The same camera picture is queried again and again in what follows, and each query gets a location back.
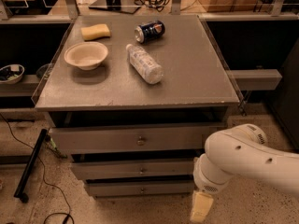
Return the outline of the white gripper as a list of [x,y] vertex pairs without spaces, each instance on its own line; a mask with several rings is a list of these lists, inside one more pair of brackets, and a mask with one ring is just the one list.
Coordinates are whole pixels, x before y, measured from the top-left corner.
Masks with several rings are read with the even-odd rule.
[[194,160],[193,180],[200,191],[192,194],[191,222],[202,223],[206,219],[214,202],[210,194],[217,194],[225,189],[232,177],[232,174],[219,168],[206,154]]

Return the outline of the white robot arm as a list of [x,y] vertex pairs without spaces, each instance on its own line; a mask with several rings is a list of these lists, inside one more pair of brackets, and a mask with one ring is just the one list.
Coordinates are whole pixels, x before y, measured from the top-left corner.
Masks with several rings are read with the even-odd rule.
[[211,134],[205,153],[194,160],[191,222],[205,220],[213,196],[235,175],[258,179],[291,195],[299,195],[299,155],[266,145],[265,132],[253,124]]

